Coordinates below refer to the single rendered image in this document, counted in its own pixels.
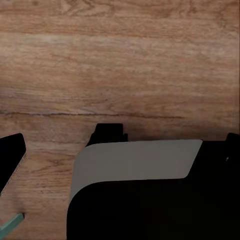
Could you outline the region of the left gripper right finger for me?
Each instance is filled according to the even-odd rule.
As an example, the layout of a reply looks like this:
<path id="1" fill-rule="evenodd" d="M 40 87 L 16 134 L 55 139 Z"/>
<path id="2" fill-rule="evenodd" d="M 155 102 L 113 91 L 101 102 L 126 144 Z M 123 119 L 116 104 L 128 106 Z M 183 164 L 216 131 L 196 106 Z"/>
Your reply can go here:
<path id="1" fill-rule="evenodd" d="M 238 172 L 240 173 L 240 135 L 235 133 L 229 133 L 225 145 L 224 151 L 234 164 Z"/>

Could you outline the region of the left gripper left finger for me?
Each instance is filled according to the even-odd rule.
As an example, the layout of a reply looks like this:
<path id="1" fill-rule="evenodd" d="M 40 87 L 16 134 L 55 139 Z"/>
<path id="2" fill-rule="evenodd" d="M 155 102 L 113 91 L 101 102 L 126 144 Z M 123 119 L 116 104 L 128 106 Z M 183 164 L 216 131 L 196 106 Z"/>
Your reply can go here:
<path id="1" fill-rule="evenodd" d="M 0 138 L 0 193 L 26 153 L 22 133 Z"/>

